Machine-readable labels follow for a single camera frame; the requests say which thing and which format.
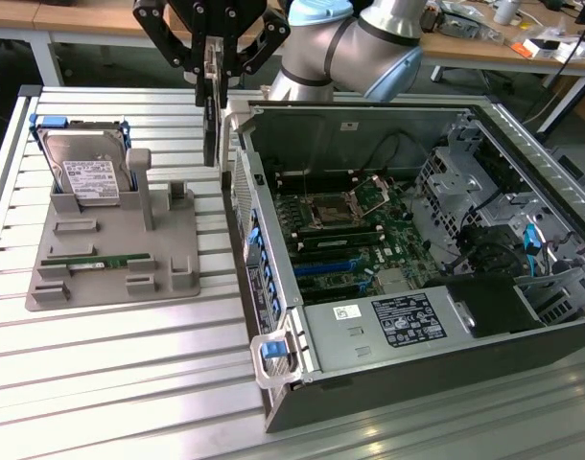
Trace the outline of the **green GPU with black fan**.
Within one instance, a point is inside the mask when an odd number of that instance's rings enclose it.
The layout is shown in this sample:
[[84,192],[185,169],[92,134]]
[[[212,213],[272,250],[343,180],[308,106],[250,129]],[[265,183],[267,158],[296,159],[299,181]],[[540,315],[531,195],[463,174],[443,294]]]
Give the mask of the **green GPU with black fan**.
[[222,58],[222,39],[208,37],[203,81],[203,162],[207,167],[216,165],[220,150]]

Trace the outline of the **RAM slot with white clips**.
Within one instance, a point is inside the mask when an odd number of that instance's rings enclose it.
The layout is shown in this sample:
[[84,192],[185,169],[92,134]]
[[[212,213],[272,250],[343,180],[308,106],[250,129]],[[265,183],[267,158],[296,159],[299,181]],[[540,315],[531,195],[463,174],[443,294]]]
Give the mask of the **RAM slot with white clips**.
[[[384,240],[385,240],[385,239],[383,239],[383,240],[382,240],[382,241],[380,241],[380,242],[372,243],[372,244],[370,244],[370,245],[376,245],[376,244],[380,244],[380,243],[381,243],[381,242],[383,242]],[[297,242],[297,243],[296,243],[296,249],[297,249],[298,251],[300,251],[300,252],[302,252],[302,251],[305,251],[305,250],[303,249],[303,244],[302,244],[301,242]]]
[[302,182],[303,180],[309,182],[337,182],[337,183],[352,183],[353,177],[344,172],[337,173],[311,173],[311,174],[280,174],[275,176],[276,181],[283,183]]
[[292,231],[290,236],[295,240],[299,240],[314,237],[343,237],[365,233],[381,233],[383,231],[384,228],[381,225],[330,227],[321,229],[299,228]]
[[[320,169],[320,168],[307,168],[307,175],[308,176],[318,176],[318,175],[350,175],[353,174],[354,170],[347,170],[347,169]],[[275,172],[278,176],[302,176],[302,169],[277,169]]]

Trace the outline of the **CPU socket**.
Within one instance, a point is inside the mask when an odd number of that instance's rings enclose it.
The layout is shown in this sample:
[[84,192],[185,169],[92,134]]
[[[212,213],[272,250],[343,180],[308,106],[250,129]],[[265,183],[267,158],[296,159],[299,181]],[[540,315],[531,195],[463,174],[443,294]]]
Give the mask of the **CPU socket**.
[[341,195],[315,196],[310,210],[315,228],[351,225],[354,221],[350,206]]

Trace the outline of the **metal socket cover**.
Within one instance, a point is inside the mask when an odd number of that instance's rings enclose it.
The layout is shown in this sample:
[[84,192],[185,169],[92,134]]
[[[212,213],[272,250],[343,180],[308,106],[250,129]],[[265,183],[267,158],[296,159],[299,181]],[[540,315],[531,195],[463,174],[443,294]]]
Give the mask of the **metal socket cover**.
[[349,193],[349,204],[358,218],[367,217],[390,201],[387,183],[377,174],[360,182]]

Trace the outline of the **cluttered wooden desk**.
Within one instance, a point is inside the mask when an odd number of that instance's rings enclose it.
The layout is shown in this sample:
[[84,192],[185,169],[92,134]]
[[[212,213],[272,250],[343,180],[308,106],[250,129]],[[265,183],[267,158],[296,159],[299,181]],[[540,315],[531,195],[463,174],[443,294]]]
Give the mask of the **cluttered wooden desk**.
[[476,8],[483,14],[483,20],[491,29],[499,32],[504,43],[478,39],[455,38],[437,32],[424,34],[421,38],[423,64],[431,66],[431,81],[439,82],[443,74],[453,69],[472,71],[498,71],[524,74],[577,77],[585,81],[585,59],[567,64],[560,68],[560,62],[553,58],[526,58],[511,49],[524,30],[518,26],[501,25],[493,21],[494,10],[482,1],[466,1],[466,6]]

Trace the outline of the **green RAM stick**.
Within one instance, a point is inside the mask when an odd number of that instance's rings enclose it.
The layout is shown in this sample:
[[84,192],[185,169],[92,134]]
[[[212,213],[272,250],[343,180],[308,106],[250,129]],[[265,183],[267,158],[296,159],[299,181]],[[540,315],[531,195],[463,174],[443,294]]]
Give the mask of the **green RAM stick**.
[[343,237],[306,238],[301,243],[305,251],[327,250],[345,247],[368,246],[378,239],[371,235],[359,234]]
[[128,266],[129,257],[117,256],[94,256],[83,258],[70,258],[66,264],[73,269],[79,268],[124,268]]

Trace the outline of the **metal disk bay cage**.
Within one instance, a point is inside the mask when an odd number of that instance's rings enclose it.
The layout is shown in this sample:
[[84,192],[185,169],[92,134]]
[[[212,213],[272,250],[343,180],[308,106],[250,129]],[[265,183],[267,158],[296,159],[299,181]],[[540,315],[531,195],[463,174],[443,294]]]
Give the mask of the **metal disk bay cage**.
[[483,226],[504,192],[473,153],[447,146],[433,149],[417,177],[413,221],[425,236],[454,242],[464,225]]

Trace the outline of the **blue expansion slot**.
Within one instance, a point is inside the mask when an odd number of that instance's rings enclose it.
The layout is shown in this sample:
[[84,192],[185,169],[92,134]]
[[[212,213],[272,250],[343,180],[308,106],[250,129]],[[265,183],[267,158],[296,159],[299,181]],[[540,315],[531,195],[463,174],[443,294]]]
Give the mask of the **blue expansion slot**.
[[314,264],[297,266],[293,269],[296,277],[327,275],[332,273],[352,272],[359,265],[359,261],[352,259],[344,262],[329,264]]

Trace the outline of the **white cylinder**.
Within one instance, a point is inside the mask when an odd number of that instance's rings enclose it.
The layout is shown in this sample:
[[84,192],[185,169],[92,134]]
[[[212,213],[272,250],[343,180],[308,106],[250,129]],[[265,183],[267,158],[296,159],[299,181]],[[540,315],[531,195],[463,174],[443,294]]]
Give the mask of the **white cylinder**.
[[494,0],[495,11],[493,21],[500,25],[509,25],[520,8],[521,0]]

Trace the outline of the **grey plastic parts rack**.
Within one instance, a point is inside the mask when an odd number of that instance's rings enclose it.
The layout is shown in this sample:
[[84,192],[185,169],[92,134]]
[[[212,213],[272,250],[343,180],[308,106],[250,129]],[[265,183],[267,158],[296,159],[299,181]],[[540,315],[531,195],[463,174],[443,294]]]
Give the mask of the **grey plastic parts rack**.
[[[117,206],[82,207],[72,194],[50,193],[32,277],[28,311],[63,310],[193,297],[200,292],[195,197],[184,182],[152,191],[149,149],[129,149],[137,185]],[[129,257],[124,268],[70,268],[70,258]]]

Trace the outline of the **green Dell motherboard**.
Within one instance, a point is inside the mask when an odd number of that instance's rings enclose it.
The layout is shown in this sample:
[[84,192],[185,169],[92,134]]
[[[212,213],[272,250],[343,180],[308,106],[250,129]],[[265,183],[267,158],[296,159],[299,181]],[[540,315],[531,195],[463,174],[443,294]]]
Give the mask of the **green Dell motherboard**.
[[[334,187],[308,187],[308,199],[304,200],[303,186],[279,187],[274,180],[271,191],[276,216],[284,237],[289,257],[294,253],[303,253],[296,249],[297,241],[290,236],[294,228],[313,226],[310,204],[315,196],[342,196],[349,204],[348,193],[370,174],[356,172],[353,184],[343,189]],[[439,273],[439,266],[433,259],[429,241],[424,240],[412,222],[413,214],[404,201],[405,188],[398,186],[392,178],[380,176],[388,185],[390,201],[369,214],[358,218],[354,214],[351,225],[381,225],[384,228],[385,240],[380,244],[341,249],[318,251],[345,250],[355,253],[358,267],[352,272],[332,273],[327,275],[296,277],[300,294],[302,289],[326,288],[329,286],[350,285],[358,283],[361,290],[356,295],[339,297],[306,297],[301,294],[306,305],[322,304],[342,300],[357,299],[382,295],[376,274],[387,268],[400,268],[412,289],[423,287]]]

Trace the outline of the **orange and black box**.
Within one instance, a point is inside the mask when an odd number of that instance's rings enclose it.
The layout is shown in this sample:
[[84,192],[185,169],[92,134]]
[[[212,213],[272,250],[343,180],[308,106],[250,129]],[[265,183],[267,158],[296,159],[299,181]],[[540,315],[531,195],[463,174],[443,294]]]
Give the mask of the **orange and black box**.
[[522,42],[511,43],[510,49],[527,59],[551,59],[559,45],[557,40],[527,38]]

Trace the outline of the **silver power supply with labels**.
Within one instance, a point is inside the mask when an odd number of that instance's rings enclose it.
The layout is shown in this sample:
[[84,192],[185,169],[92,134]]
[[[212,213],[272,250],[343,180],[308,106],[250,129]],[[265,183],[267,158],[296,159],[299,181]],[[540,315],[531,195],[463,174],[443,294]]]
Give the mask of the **silver power supply with labels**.
[[324,373],[385,366],[474,341],[445,287],[312,305],[304,315]]

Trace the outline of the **black plastic shroud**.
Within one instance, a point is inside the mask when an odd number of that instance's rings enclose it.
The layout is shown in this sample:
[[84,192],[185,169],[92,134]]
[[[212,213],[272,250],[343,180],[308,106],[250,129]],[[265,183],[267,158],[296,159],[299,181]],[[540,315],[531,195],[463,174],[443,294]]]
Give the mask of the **black plastic shroud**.
[[514,279],[504,274],[464,274],[432,279],[443,286],[456,313],[474,338],[515,334],[544,328]]

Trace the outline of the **perforated metal disk bay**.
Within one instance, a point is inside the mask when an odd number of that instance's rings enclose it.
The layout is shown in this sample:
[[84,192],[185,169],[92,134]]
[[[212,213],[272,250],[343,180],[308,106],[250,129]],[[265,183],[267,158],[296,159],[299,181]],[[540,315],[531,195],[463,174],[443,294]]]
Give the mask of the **perforated metal disk bay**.
[[585,319],[585,271],[582,268],[540,277],[521,276],[515,282],[547,326]]

